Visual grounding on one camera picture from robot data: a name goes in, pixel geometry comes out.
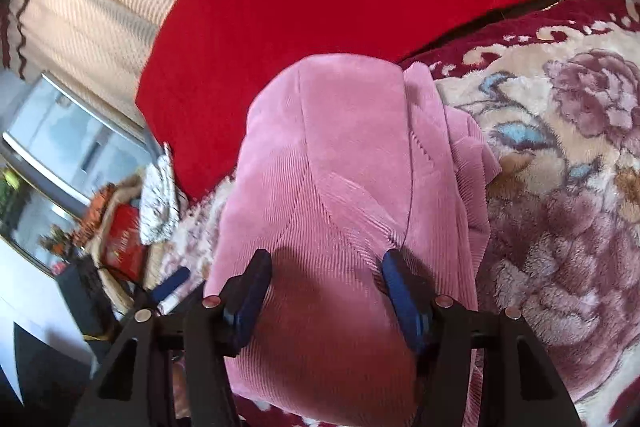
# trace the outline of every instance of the red bag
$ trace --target red bag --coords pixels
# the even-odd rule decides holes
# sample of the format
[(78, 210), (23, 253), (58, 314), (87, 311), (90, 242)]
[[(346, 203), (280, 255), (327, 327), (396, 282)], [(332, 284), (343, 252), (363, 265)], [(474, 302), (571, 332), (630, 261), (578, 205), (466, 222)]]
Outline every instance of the red bag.
[(140, 282), (145, 255), (146, 247), (140, 243), (140, 211), (121, 204), (107, 233), (102, 262), (121, 272), (113, 271), (114, 277)]

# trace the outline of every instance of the beige curtain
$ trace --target beige curtain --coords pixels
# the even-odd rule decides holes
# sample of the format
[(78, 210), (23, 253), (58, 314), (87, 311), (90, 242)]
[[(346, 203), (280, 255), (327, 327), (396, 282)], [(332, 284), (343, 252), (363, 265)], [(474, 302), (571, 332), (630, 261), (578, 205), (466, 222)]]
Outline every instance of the beige curtain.
[(135, 134), (140, 73), (175, 0), (12, 0), (10, 67), (27, 81), (43, 70)]

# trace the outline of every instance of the pink corduroy garment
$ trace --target pink corduroy garment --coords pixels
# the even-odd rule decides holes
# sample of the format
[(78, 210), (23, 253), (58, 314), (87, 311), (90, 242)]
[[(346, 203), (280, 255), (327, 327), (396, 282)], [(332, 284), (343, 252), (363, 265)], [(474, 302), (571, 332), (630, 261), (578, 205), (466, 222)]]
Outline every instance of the pink corduroy garment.
[(316, 55), (280, 73), (249, 111), (205, 289), (271, 252), (254, 337), (226, 363), (233, 390), (338, 425), (405, 425), (415, 359), (380, 289), (382, 256), (404, 244), (412, 269), (477, 309), (499, 171), (421, 63)]

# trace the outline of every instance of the pink object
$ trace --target pink object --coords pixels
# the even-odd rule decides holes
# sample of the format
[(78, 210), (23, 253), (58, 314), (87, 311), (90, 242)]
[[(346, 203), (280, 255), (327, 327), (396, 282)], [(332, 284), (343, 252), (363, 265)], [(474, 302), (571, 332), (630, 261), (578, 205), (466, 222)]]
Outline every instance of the pink object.
[(235, 393), (338, 425), (402, 426), (415, 360), (381, 291), (380, 261), (413, 268), (477, 309), (489, 238), (485, 185), (500, 171), (476, 123), (443, 107), (429, 68), (316, 55), (255, 99), (204, 295), (257, 248), (273, 282)]

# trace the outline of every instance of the metal screw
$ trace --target metal screw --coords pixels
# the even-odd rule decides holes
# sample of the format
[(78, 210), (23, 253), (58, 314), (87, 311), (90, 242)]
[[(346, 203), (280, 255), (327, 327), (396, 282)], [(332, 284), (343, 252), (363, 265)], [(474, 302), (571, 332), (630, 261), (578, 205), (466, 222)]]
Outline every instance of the metal screw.
[(147, 322), (151, 318), (151, 310), (139, 310), (134, 315), (136, 322)]
[(436, 304), (440, 308), (451, 308), (453, 306), (453, 299), (448, 295), (438, 295), (436, 297)]
[(215, 308), (216, 306), (220, 306), (222, 300), (217, 295), (209, 295), (209, 297), (205, 297), (202, 300), (202, 305), (207, 309)]
[(516, 308), (516, 306), (507, 306), (504, 309), (504, 314), (514, 321), (517, 321), (520, 317), (522, 317), (522, 312), (519, 308)]

